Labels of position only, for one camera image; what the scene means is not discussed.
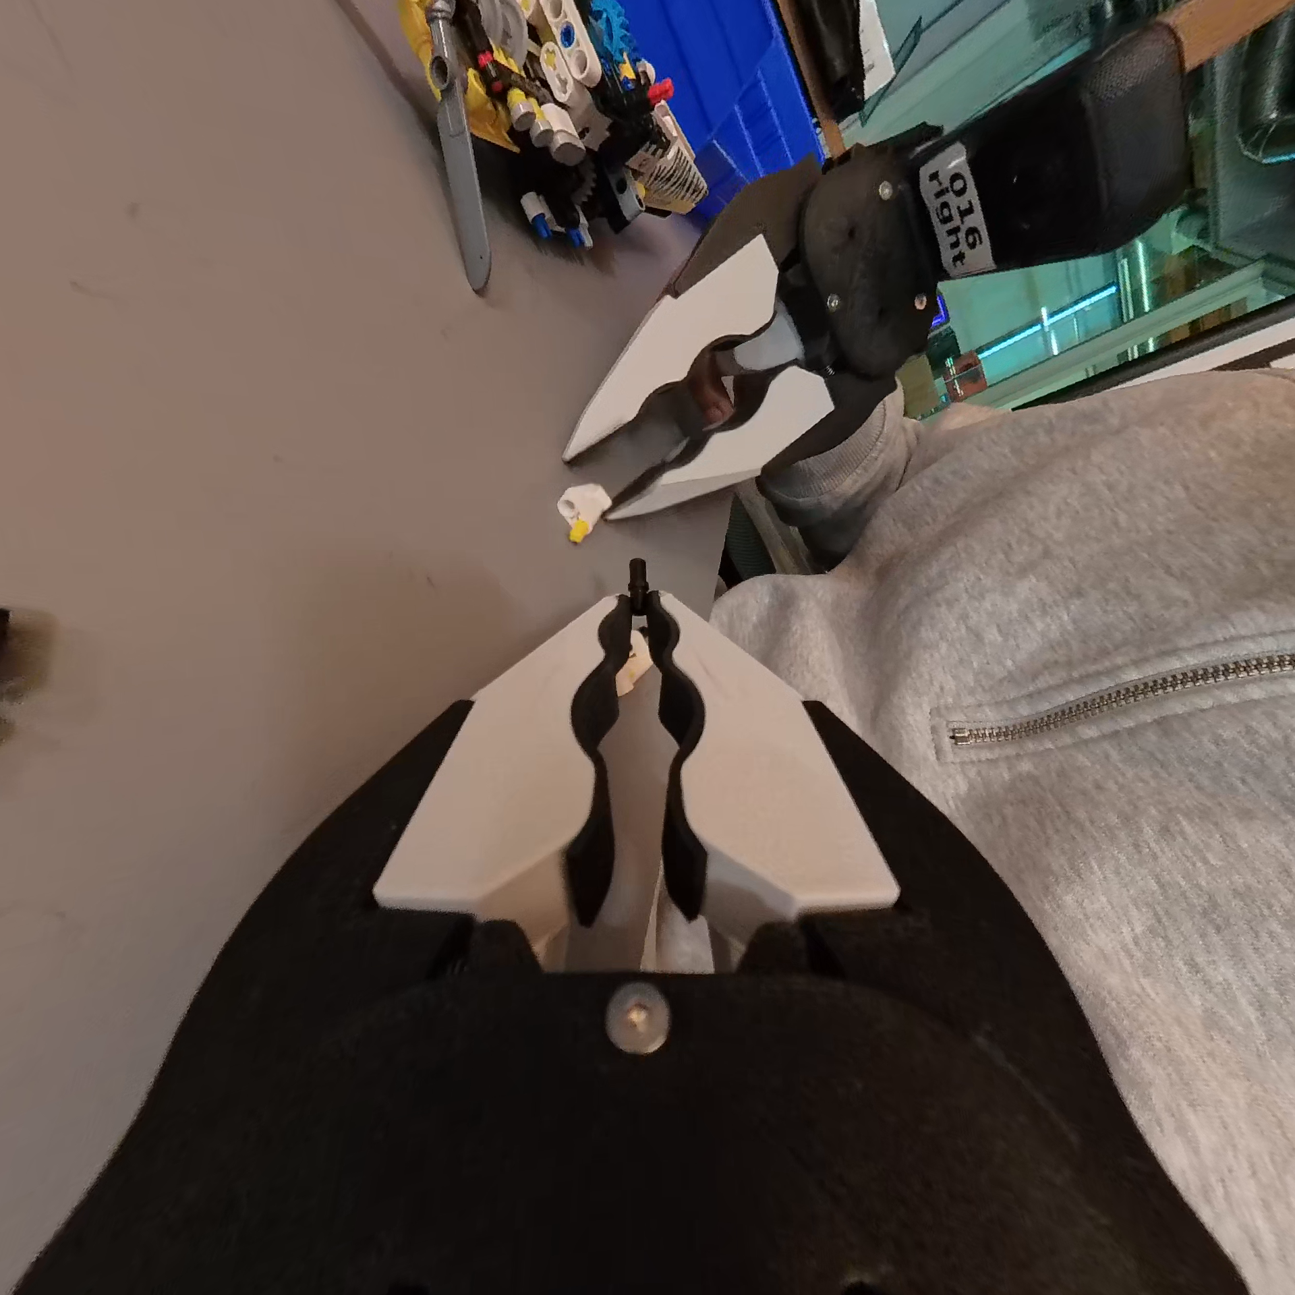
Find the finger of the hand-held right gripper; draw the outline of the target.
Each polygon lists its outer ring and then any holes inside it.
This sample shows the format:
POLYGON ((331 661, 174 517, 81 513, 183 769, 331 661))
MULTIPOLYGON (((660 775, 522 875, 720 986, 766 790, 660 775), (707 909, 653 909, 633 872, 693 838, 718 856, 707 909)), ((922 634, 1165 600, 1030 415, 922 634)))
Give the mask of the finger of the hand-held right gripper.
POLYGON ((633 422, 650 397, 687 380, 703 352, 766 329, 778 274, 766 238, 754 237, 689 289, 658 300, 582 409, 561 460, 573 463, 633 422))
POLYGON ((784 368, 744 420, 686 439, 676 452, 615 496, 604 519, 616 523, 664 513, 752 482, 832 411, 824 378, 784 368))

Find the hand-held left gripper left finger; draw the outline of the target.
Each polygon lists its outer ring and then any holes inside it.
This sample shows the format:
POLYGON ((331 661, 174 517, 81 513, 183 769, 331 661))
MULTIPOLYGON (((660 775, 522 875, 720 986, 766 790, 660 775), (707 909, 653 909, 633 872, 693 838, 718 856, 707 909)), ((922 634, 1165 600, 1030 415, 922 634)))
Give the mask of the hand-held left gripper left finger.
POLYGON ((633 611, 606 597, 465 705, 373 896, 385 910, 590 927, 615 864, 601 747, 633 611))

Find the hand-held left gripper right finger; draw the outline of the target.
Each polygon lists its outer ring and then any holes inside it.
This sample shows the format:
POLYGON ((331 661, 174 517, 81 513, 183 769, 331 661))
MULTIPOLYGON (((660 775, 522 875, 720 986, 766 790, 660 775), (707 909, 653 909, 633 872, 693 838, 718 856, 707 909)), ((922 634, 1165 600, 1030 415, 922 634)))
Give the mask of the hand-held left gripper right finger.
POLYGON ((647 597, 658 721, 675 744, 663 884, 746 946, 769 924, 892 909, 900 889, 808 702, 673 596, 647 597))

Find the person's right forearm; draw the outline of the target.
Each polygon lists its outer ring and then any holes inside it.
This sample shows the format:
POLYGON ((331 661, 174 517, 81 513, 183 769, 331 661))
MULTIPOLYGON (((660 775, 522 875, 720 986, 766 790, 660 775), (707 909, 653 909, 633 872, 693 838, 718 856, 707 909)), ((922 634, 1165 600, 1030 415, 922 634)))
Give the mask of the person's right forearm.
POLYGON ((794 446, 794 460, 769 465, 757 489, 826 573, 851 556, 875 511, 909 476, 922 426, 905 415, 897 382, 885 394, 875 383, 860 385, 823 425, 826 431, 794 446))

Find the blue storage bin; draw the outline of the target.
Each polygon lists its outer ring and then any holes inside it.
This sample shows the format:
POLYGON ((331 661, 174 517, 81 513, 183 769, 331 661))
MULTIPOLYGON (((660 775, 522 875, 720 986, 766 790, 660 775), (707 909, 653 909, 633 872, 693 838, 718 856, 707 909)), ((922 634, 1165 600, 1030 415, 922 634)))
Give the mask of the blue storage bin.
POLYGON ((817 123, 781 16, 771 2, 624 2, 639 53, 673 84, 681 126, 707 195, 706 223, 769 173, 823 163, 817 123))

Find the lego plane model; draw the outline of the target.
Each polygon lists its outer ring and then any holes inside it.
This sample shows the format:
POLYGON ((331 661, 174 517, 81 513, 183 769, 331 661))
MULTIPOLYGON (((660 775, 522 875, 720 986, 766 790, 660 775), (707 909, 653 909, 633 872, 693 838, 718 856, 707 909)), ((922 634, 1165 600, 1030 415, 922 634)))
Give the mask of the lego plane model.
POLYGON ((434 101, 464 277, 481 295, 491 246, 476 144, 507 155, 527 227, 586 252, 592 221, 687 217, 707 183, 619 4, 401 2, 434 101))

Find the person's right hand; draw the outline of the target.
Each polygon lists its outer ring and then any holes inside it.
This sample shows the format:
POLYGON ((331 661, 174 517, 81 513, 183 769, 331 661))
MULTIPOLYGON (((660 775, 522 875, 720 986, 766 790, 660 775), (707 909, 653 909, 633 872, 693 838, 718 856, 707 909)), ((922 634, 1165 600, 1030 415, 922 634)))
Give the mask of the person's right hand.
POLYGON ((684 382, 697 408, 703 429, 713 429, 734 417, 734 392, 720 369, 713 352, 706 351, 692 366, 684 382))

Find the black office chair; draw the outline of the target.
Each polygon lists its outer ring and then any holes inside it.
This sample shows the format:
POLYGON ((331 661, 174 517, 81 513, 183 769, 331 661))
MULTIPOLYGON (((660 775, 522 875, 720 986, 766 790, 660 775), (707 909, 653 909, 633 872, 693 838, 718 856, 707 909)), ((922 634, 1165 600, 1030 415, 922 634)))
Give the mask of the black office chair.
POLYGON ((717 596, 766 576, 821 576, 818 560, 797 530, 786 526, 755 483, 734 489, 717 576, 717 596))

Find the black lego connector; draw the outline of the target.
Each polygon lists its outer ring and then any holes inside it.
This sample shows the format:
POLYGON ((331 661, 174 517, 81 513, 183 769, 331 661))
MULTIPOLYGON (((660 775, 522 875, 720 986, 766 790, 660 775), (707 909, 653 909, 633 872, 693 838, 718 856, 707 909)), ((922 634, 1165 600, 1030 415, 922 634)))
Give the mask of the black lego connector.
POLYGON ((1 744, 12 738, 24 704, 44 685, 54 633, 49 613, 1 608, 1 744))

